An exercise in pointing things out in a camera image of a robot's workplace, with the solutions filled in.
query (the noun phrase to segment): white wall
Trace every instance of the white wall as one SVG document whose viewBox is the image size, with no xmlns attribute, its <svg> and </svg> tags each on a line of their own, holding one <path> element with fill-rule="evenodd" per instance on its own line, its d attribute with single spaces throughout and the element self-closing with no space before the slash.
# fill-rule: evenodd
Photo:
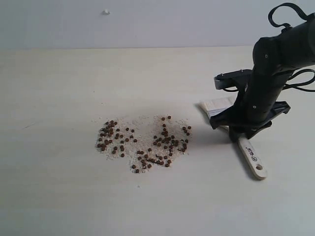
<svg viewBox="0 0 315 236">
<path fill-rule="evenodd" d="M 0 0 L 0 49 L 251 45 L 280 32 L 267 15 L 284 1 Z M 287 7 L 275 19 L 301 22 Z"/>
</svg>

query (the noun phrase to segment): brush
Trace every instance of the brush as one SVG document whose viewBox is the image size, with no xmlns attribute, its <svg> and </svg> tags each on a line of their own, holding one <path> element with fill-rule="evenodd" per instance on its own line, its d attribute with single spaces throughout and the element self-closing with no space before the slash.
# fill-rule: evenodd
<svg viewBox="0 0 315 236">
<path fill-rule="evenodd" d="M 207 114 L 210 119 L 211 116 L 215 116 L 225 109 L 233 105 L 236 97 L 225 97 L 219 99 L 213 99 L 206 102 L 200 102 L 199 107 Z M 228 126 L 220 126 L 223 130 L 228 132 Z M 242 151 L 244 158 L 246 159 L 248 165 L 254 176 L 257 179 L 267 178 L 267 170 L 263 166 L 260 158 L 252 147 L 250 141 L 241 135 L 237 140 L 238 147 Z"/>
</svg>

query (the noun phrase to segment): table surface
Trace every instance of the table surface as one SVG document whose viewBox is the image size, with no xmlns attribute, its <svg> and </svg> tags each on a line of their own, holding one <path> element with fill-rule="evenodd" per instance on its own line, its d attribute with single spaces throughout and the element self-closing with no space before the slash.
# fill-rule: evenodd
<svg viewBox="0 0 315 236">
<path fill-rule="evenodd" d="M 263 181 L 196 106 L 241 68 L 251 47 L 1 52 L 1 235 L 314 235 L 314 95 L 284 91 L 251 140 Z M 138 114 L 187 118 L 189 155 L 136 175 L 96 151 L 107 118 Z"/>
</svg>

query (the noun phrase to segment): pile of seeds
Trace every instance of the pile of seeds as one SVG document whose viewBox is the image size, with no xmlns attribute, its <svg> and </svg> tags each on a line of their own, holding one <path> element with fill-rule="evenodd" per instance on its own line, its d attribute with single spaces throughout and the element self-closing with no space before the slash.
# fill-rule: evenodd
<svg viewBox="0 0 315 236">
<path fill-rule="evenodd" d="M 191 126 L 172 122 L 171 116 L 155 117 L 153 135 L 141 135 L 140 130 L 125 127 L 123 122 L 108 121 L 101 128 L 97 149 L 108 158 L 129 157 L 134 173 L 144 173 L 153 166 L 170 167 L 176 157 L 184 154 L 191 139 Z"/>
</svg>

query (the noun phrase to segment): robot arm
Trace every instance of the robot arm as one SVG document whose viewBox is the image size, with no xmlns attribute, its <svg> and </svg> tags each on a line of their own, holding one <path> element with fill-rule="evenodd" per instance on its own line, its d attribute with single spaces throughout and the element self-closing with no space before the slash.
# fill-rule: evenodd
<svg viewBox="0 0 315 236">
<path fill-rule="evenodd" d="M 296 27 L 288 23 L 277 25 L 272 15 L 280 6 L 293 8 L 306 22 Z M 261 38 L 255 44 L 253 69 L 215 77 L 217 89 L 236 87 L 238 91 L 234 105 L 210 119 L 214 129 L 221 125 L 229 126 L 232 141 L 236 141 L 241 134 L 250 139 L 262 129 L 270 127 L 271 120 L 276 116 L 290 110 L 286 102 L 276 102 L 283 89 L 307 85 L 315 80 L 314 77 L 295 87 L 286 84 L 298 74 L 314 72 L 306 69 L 293 75 L 295 70 L 315 64 L 315 14 L 307 16 L 297 5 L 283 3 L 272 9 L 268 18 L 273 26 L 285 28 L 280 35 Z"/>
</svg>

